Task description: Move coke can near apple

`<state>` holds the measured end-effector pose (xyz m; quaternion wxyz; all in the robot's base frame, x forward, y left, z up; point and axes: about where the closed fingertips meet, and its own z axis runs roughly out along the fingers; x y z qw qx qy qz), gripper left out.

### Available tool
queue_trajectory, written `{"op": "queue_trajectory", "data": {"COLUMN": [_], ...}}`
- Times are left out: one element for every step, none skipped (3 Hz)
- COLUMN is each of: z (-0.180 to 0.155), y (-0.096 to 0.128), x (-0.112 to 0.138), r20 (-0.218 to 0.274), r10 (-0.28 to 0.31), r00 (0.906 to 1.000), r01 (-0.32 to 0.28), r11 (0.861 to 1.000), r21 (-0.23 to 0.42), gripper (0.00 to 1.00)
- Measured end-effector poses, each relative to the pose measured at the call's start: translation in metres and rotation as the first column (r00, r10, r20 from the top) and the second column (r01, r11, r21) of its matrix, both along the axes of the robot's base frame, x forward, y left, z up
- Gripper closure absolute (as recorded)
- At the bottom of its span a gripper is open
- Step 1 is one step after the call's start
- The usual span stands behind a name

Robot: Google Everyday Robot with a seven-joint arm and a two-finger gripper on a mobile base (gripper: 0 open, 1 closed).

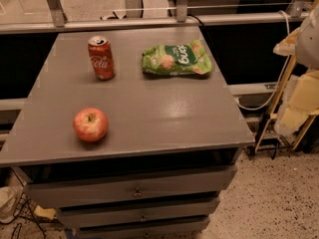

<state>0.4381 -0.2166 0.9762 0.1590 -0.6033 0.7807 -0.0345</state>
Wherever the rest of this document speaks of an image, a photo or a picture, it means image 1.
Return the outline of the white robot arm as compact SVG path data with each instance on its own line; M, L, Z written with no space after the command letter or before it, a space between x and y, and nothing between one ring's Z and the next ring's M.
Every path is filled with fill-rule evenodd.
M319 5L273 52L281 56L295 55L297 63L308 69L301 77L293 76L288 82L279 108L275 130L289 134L319 109Z

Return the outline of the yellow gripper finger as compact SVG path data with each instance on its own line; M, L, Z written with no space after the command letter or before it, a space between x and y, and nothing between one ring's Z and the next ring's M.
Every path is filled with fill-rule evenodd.
M319 71L311 71L301 77L292 76L278 112L278 129L298 130L318 108Z
M293 30L285 39L276 44L273 53L280 56L291 56L295 54L295 44L299 34L299 28Z

